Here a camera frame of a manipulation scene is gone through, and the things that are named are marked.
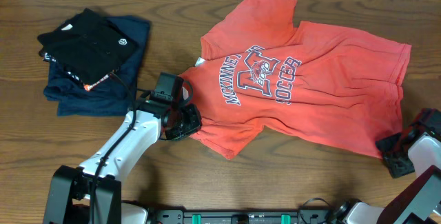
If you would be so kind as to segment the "red soccer t-shirt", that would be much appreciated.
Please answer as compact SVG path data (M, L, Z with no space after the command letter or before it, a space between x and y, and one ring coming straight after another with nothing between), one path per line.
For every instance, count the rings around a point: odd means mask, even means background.
M411 46L323 23L294 25L297 0L243 0L201 38L182 77L202 116L196 140L234 158L264 128L379 157L402 130Z

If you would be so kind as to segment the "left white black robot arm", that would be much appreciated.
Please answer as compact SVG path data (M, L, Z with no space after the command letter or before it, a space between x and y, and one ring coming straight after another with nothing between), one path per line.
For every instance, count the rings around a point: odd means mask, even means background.
M161 139L179 141L201 126L194 104L160 109L147 101L129 111L93 156L78 167L62 165L54 173L44 223L146 223L146 208L123 201L123 182L150 146Z

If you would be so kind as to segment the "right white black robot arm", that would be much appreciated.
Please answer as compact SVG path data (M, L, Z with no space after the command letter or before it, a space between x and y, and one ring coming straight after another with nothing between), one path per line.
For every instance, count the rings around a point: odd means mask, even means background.
M440 215L440 135L434 130L420 133L408 150L417 178L386 207L357 202L343 216L344 224L434 223Z

